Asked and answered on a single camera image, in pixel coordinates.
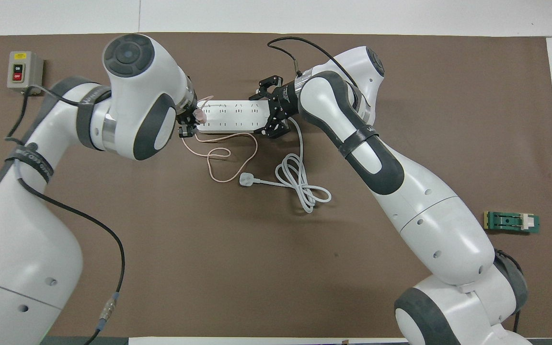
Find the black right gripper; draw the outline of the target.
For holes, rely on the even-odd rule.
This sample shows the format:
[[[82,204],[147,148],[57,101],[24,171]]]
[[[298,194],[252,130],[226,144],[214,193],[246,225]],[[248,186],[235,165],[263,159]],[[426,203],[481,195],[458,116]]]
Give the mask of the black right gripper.
[[[259,133],[269,139],[289,133],[290,127],[286,120],[298,113],[295,81],[283,85],[283,78],[280,76],[261,80],[256,94],[250,96],[249,100],[258,101],[263,98],[268,100],[270,116],[266,125],[259,129]]]

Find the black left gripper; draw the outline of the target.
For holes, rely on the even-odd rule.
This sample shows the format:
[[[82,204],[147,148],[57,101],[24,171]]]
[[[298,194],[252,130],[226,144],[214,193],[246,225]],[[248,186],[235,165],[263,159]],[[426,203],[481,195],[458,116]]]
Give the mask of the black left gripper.
[[[197,119],[202,119],[202,109],[195,106],[180,107],[176,109],[176,120],[180,124],[178,137],[192,138],[197,133]]]

